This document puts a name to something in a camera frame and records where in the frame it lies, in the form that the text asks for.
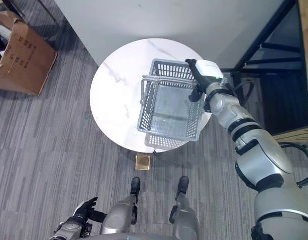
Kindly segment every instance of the gray carpet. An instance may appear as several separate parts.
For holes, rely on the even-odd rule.
[[[136,153],[110,141],[93,120],[95,62],[55,3],[44,2],[59,28],[37,1],[20,1],[26,20],[59,51],[42,94],[0,90],[0,240],[47,239],[79,202],[94,196],[96,209],[107,212],[128,194],[133,176],[142,185],[131,231],[171,235],[168,217],[182,175],[190,179],[203,239],[250,239],[256,193],[238,179],[234,145],[215,118],[198,142],[153,154],[149,171],[135,170]],[[262,121],[259,91],[247,108]],[[296,178],[306,176],[302,153],[288,154]],[[308,197],[308,186],[303,191]],[[95,223],[92,235],[99,229]]]

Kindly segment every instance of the white wall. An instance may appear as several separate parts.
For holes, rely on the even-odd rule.
[[[166,38],[232,68],[283,0],[55,0],[100,65],[114,50]]]

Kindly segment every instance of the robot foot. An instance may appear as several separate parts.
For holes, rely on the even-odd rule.
[[[130,185],[130,194],[134,194],[136,196],[136,203],[138,202],[138,194],[140,190],[140,179],[135,176],[132,179],[132,183]]]
[[[140,190],[140,179],[139,177],[135,176],[132,179],[132,183],[130,185],[130,194],[136,196],[136,202],[134,203],[133,206],[133,216],[132,216],[132,225],[135,225],[137,222],[137,206],[135,204],[138,202],[138,194]]]
[[[188,179],[187,176],[182,176],[179,179],[178,186],[177,186],[177,194],[176,194],[176,198],[175,198],[176,201],[177,201],[178,196],[181,193],[184,194],[184,195],[186,194],[188,184],[189,184],[189,179]]]

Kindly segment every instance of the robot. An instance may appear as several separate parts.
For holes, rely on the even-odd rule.
[[[238,176],[249,188],[258,191],[252,239],[308,240],[308,201],[295,182],[293,166],[285,152],[225,86],[217,64],[195,59],[186,62],[198,82],[189,99],[195,102],[206,94],[204,110],[217,117],[235,142]],[[97,198],[83,202],[72,217],[59,225],[50,240],[88,237],[92,227],[88,219],[102,223],[100,235],[90,240],[200,240],[199,222],[186,197],[188,185],[188,177],[182,176],[169,218],[174,224],[172,236],[129,233],[130,225],[137,222],[140,190],[140,180],[134,177],[130,195],[116,203],[108,214],[94,210]]]

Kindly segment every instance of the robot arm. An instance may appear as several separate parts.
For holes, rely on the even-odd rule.
[[[206,94],[211,112],[231,135],[239,154],[235,169],[245,184],[258,191],[253,239],[308,239],[308,202],[294,180],[293,166],[273,137],[263,130],[223,85],[218,66],[187,59],[199,86],[190,99]]]
[[[89,201],[81,202],[75,209],[73,216],[62,222],[54,231],[55,235],[49,240],[77,240],[89,237],[93,225],[88,223],[87,220],[91,219],[102,223],[106,217],[105,213],[93,208],[96,201],[97,197],[94,197]]]

